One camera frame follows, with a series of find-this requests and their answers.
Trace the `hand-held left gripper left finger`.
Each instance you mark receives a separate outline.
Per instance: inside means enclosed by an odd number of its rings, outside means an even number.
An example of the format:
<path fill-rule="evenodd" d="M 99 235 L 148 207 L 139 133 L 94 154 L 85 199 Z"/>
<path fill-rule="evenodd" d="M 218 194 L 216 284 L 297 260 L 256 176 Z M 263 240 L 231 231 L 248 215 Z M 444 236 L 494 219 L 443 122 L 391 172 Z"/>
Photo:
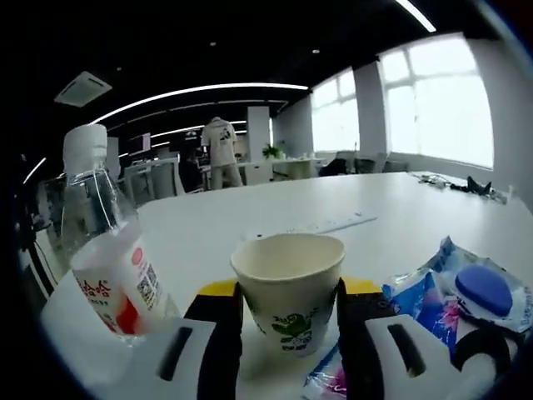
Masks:
<path fill-rule="evenodd" d="M 132 355 L 121 399 L 234 399 L 242 355 L 243 296 L 235 279 L 200 289 L 183 318 Z"/>

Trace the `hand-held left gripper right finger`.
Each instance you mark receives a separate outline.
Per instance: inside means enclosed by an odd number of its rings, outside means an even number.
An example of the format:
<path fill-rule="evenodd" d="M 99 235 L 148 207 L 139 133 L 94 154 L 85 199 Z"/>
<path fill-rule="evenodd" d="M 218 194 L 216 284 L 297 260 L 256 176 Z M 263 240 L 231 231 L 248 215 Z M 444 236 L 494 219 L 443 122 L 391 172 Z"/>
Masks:
<path fill-rule="evenodd" d="M 447 399 L 461 373 L 448 348 L 409 315 L 395 314 L 380 288 L 341 277 L 339 349 L 348 399 Z"/>

